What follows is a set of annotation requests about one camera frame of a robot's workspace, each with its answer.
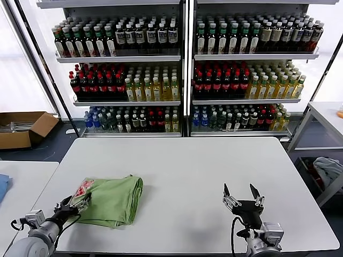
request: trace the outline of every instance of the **white table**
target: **white table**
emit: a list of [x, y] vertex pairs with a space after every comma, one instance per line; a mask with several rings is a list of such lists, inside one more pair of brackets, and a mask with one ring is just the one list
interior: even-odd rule
[[18, 233], [11, 221], [31, 211], [58, 162], [0, 161], [0, 174], [12, 178], [12, 186], [0, 203], [0, 256], [3, 256]]
[[[96, 253], [231, 253], [234, 215], [223, 184], [252, 200], [266, 196], [262, 220], [281, 223], [285, 252], [332, 250], [339, 242], [276, 138], [80, 138], [75, 140], [34, 208], [53, 214], [85, 177], [141, 176], [143, 193], [131, 226], [74, 224], [58, 251]], [[236, 231], [242, 229], [236, 224]], [[235, 237], [235, 251], [245, 252]]]
[[[343, 119], [337, 116], [337, 111], [342, 102], [309, 102], [310, 110], [305, 115], [299, 128], [297, 129], [287, 151], [289, 153], [295, 150], [338, 150], [343, 151], [343, 147], [302, 147], [297, 148], [302, 135], [310, 125], [313, 118], [317, 119], [325, 128], [332, 131], [343, 145]], [[323, 206], [333, 195], [343, 187], [343, 174], [339, 176], [325, 191], [316, 199], [319, 206]]]

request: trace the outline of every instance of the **open cardboard box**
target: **open cardboard box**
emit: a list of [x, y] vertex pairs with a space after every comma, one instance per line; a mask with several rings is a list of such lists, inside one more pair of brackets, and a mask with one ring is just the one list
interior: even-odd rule
[[25, 148], [39, 144], [58, 121], [57, 118], [44, 111], [2, 113], [0, 126], [11, 122], [34, 122], [34, 124], [29, 131], [0, 133], [0, 149]]

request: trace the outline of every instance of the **beverage display shelf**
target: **beverage display shelf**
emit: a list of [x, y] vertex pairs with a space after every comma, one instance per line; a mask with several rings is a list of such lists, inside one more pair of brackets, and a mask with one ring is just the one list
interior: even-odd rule
[[96, 7], [96, 6], [124, 6], [124, 5], [161, 5], [179, 4], [180, 0], [38, 0], [41, 9]]
[[86, 138], [179, 138], [180, 132], [170, 133], [89, 133], [85, 132]]
[[275, 103], [298, 103], [298, 99], [227, 99], [227, 100], [193, 100], [193, 105], [205, 104], [275, 104]]
[[194, 55], [196, 61], [228, 60], [313, 60], [319, 57], [318, 47], [313, 54], [233, 54], [233, 55]]
[[198, 4], [335, 4], [339, 0], [198, 0]]
[[181, 101], [165, 102], [79, 102], [73, 103], [75, 106], [179, 106]]
[[59, 63], [178, 62], [180, 60], [180, 55], [57, 58]]
[[228, 132], [211, 132], [199, 131], [191, 132], [191, 137], [290, 137], [292, 134], [288, 131], [228, 131]]

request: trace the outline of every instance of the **blue fabric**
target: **blue fabric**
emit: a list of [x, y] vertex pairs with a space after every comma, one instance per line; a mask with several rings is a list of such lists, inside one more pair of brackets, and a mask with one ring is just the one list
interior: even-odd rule
[[0, 202], [4, 199], [9, 184], [10, 177], [8, 175], [0, 174]]

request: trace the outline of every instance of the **floor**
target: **floor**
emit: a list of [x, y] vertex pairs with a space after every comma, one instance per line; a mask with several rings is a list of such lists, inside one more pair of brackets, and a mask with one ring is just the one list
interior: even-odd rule
[[[73, 141], [77, 138], [75, 134], [65, 134], [65, 131], [71, 129], [70, 124], [59, 123], [47, 138], [37, 147], [22, 150], [0, 150], [0, 159], [6, 161], [56, 161], [60, 162]], [[300, 141], [300, 145], [305, 147], [313, 144], [315, 140], [316, 146], [336, 146], [337, 140], [321, 126], [318, 122], [312, 122], [304, 138]], [[298, 157], [308, 156], [328, 156], [328, 153], [319, 152], [302, 152], [291, 154], [291, 159], [295, 161]], [[343, 162], [343, 156], [339, 153], [329, 154], [332, 158], [337, 158]], [[322, 211], [327, 218], [330, 226], [335, 232], [340, 242], [343, 242], [343, 196], [334, 196], [327, 204], [324, 205]], [[70, 254], [55, 254], [54, 257], [84, 257], [88, 255], [70, 255]], [[337, 251], [310, 253], [309, 257], [342, 257], [343, 247]]]

